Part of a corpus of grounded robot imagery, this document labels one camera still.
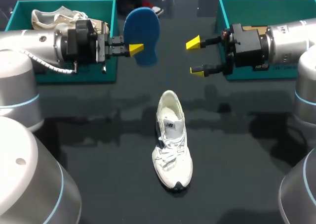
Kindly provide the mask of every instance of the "teal bin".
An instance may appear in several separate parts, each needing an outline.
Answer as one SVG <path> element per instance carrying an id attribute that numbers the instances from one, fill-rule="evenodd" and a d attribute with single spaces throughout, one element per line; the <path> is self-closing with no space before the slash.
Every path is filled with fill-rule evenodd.
<path id="1" fill-rule="evenodd" d="M 216 33 L 231 24 L 268 26 L 316 18 L 316 0 L 219 0 Z M 224 50 L 219 45 L 222 61 Z M 297 77 L 297 64 L 270 65 L 268 71 L 254 72 L 252 67 L 234 68 L 228 80 L 286 79 Z"/>
<path id="2" fill-rule="evenodd" d="M 6 27 L 9 30 L 32 29 L 31 12 L 34 9 L 52 12 L 64 6 L 70 10 L 82 11 L 91 19 L 98 19 L 110 25 L 110 37 L 119 35 L 115 0 L 19 0 Z M 64 75 L 47 71 L 36 74 L 38 83 L 113 83 L 116 81 L 118 59 L 107 60 L 107 73 L 101 72 L 101 65 L 79 67 L 75 75 Z"/>

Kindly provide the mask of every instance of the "shoe tongue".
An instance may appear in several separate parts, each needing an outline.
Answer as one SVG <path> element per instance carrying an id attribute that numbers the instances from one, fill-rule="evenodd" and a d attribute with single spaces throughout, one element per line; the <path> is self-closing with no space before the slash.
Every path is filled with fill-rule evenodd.
<path id="1" fill-rule="evenodd" d="M 165 118 L 163 120 L 164 133 L 168 139 L 176 139 L 182 136 L 184 121 L 183 120 L 170 120 Z"/>

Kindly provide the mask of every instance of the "white sneaker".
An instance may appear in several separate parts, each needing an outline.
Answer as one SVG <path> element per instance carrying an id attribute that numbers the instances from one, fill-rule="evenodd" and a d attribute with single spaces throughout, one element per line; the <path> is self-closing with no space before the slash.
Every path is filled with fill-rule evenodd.
<path id="1" fill-rule="evenodd" d="M 153 6 L 153 7 L 152 7 L 152 10 L 154 11 L 154 13 L 155 13 L 157 16 L 159 16 L 159 15 L 161 15 L 161 14 L 163 13 L 163 9 L 161 9 L 161 8 L 158 7 L 158 6 Z"/>
<path id="2" fill-rule="evenodd" d="M 42 12 L 39 10 L 32 11 L 32 26 L 35 30 L 52 30 L 58 29 L 66 36 L 68 29 L 76 27 L 77 20 L 87 20 L 88 16 L 84 12 L 69 10 L 64 6 L 53 12 Z M 101 20 L 89 19 L 97 33 L 101 33 Z M 109 27 L 106 23 L 106 34 L 109 33 Z"/>
<path id="3" fill-rule="evenodd" d="M 152 155 L 156 173 L 166 187 L 182 190 L 191 181 L 193 164 L 184 113 L 177 95 L 171 90 L 160 98 L 156 130 L 158 142 Z"/>

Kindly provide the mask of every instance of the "robotic arm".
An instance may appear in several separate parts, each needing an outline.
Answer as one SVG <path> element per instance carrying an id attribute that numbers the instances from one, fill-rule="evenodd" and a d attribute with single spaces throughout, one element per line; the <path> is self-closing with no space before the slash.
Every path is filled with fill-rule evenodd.
<path id="1" fill-rule="evenodd" d="M 199 36 L 187 43 L 187 49 L 221 44 L 226 61 L 220 65 L 203 65 L 191 68 L 193 74 L 222 72 L 229 75 L 235 67 L 251 66 L 254 71 L 268 70 L 264 63 L 297 63 L 304 52 L 316 43 L 316 18 L 268 26 L 264 35 L 258 30 L 245 31 L 241 24 L 233 24 L 220 36 L 200 41 Z"/>
<path id="2" fill-rule="evenodd" d="M 43 116 L 33 69 L 75 74 L 83 64 L 101 63 L 100 73 L 106 73 L 110 57 L 130 57 L 143 49 L 143 44 L 125 45 L 122 36 L 110 38 L 105 27 L 96 34 L 90 20 L 77 21 L 66 37 L 58 30 L 0 32 L 0 116 L 34 132 L 42 126 Z M 69 62 L 71 70 L 64 68 Z"/>
<path id="3" fill-rule="evenodd" d="M 225 62 L 191 68 L 192 74 L 207 77 L 222 72 L 229 75 L 234 67 L 251 66 L 254 71 L 268 70 L 269 63 L 298 63 L 295 90 L 295 116 L 308 126 L 316 125 L 316 19 L 269 26 L 264 35 L 258 30 L 243 30 L 231 25 L 222 35 L 187 43 L 187 49 L 222 44 Z M 283 179 L 279 210 L 286 224 L 316 223 L 316 149 L 312 150 Z"/>
<path id="4" fill-rule="evenodd" d="M 269 26 L 264 35 L 258 30 L 245 31 L 233 24 L 222 35 L 187 43 L 187 49 L 222 44 L 225 62 L 220 65 L 192 67 L 191 73 L 207 77 L 229 75 L 235 67 L 250 66 L 254 71 L 268 70 L 269 64 L 298 63 L 294 114 L 309 125 L 316 125 L 316 18 Z"/>

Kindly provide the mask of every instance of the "table surface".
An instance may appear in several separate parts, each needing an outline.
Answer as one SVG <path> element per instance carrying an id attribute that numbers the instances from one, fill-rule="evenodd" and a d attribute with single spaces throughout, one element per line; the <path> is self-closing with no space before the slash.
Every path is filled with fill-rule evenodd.
<path id="1" fill-rule="evenodd" d="M 7 16 L 15 1 L 1 3 Z M 165 8 L 157 65 L 120 58 L 113 85 L 39 86 L 47 119 L 37 135 L 55 156 L 61 148 L 81 192 L 80 223 L 283 223 L 280 182 L 308 150 L 288 126 L 295 81 L 191 75 L 190 66 L 220 62 L 216 46 L 185 50 L 196 35 L 213 35 L 218 0 L 153 1 Z M 194 165 L 179 194 L 161 186 L 151 157 L 165 90 L 182 103 Z"/>

